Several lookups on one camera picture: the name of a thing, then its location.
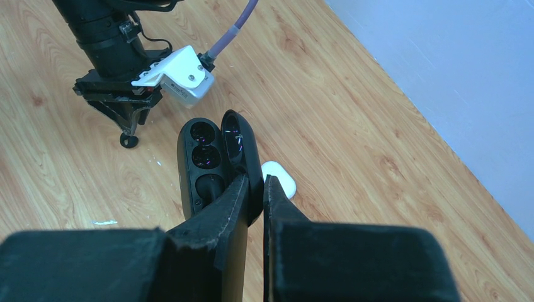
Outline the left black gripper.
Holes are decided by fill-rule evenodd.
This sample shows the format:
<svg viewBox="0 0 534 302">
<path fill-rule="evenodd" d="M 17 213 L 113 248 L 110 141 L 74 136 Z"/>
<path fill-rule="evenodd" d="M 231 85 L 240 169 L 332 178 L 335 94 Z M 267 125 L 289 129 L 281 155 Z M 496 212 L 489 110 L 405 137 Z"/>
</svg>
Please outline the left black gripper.
<svg viewBox="0 0 534 302">
<path fill-rule="evenodd" d="M 126 136 L 133 136 L 138 125 L 146 122 L 149 111 L 162 99 L 161 88 L 142 88 L 132 84 L 170 54 L 148 50 L 145 55 L 107 57 L 98 68 L 76 79 L 73 90 L 86 102 L 114 121 Z"/>
</svg>

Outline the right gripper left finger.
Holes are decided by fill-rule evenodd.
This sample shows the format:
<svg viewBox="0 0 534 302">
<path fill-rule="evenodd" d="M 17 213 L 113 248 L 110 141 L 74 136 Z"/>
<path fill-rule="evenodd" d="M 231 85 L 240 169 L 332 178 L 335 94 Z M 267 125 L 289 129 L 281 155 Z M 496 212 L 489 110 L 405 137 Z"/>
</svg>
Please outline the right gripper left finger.
<svg viewBox="0 0 534 302">
<path fill-rule="evenodd" d="M 247 176 L 165 232 L 24 231 L 1 244 L 2 301 L 241 301 Z"/>
</svg>

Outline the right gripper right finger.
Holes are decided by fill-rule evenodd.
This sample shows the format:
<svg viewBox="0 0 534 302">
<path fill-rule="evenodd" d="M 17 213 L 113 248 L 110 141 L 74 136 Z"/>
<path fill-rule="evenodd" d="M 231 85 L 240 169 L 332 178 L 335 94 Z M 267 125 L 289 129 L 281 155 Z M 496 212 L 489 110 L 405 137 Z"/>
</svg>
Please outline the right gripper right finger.
<svg viewBox="0 0 534 302">
<path fill-rule="evenodd" d="M 308 219 L 275 176 L 264 184 L 265 301 L 460 301 L 427 230 Z"/>
</svg>

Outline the white earbud charging case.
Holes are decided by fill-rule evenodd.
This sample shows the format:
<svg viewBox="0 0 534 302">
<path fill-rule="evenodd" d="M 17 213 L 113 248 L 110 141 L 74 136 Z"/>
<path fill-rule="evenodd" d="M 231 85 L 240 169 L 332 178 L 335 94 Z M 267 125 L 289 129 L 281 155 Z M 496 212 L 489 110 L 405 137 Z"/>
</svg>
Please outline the white earbud charging case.
<svg viewBox="0 0 534 302">
<path fill-rule="evenodd" d="M 287 170 L 276 161 L 267 161 L 261 165 L 263 179 L 268 175 L 278 178 L 283 191 L 288 199 L 292 199 L 297 193 L 297 183 Z"/>
</svg>

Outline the black earbud charging case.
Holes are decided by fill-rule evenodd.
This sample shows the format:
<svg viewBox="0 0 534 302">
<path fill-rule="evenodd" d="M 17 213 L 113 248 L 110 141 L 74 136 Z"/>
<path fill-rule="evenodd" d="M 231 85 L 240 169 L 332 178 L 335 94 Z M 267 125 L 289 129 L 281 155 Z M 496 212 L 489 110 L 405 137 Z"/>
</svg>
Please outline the black earbud charging case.
<svg viewBox="0 0 534 302">
<path fill-rule="evenodd" d="M 193 118 L 182 127 L 177 160 L 186 219 L 215 202 L 239 175 L 249 179 L 247 224 L 263 210 L 264 179 L 253 129 L 241 114 L 225 112 L 220 125 Z"/>
</svg>

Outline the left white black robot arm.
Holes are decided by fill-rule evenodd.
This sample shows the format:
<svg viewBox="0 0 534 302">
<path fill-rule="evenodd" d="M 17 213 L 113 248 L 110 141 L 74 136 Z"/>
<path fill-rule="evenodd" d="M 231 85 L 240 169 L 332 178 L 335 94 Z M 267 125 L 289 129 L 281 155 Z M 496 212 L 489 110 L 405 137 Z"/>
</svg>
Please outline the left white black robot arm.
<svg viewBox="0 0 534 302">
<path fill-rule="evenodd" d="M 156 87 L 132 83 L 147 75 L 173 47 L 146 50 L 138 11 L 170 12 L 176 1 L 54 1 L 79 47 L 93 65 L 76 79 L 74 92 L 109 119 L 126 137 L 143 125 L 149 111 L 161 100 Z"/>
</svg>

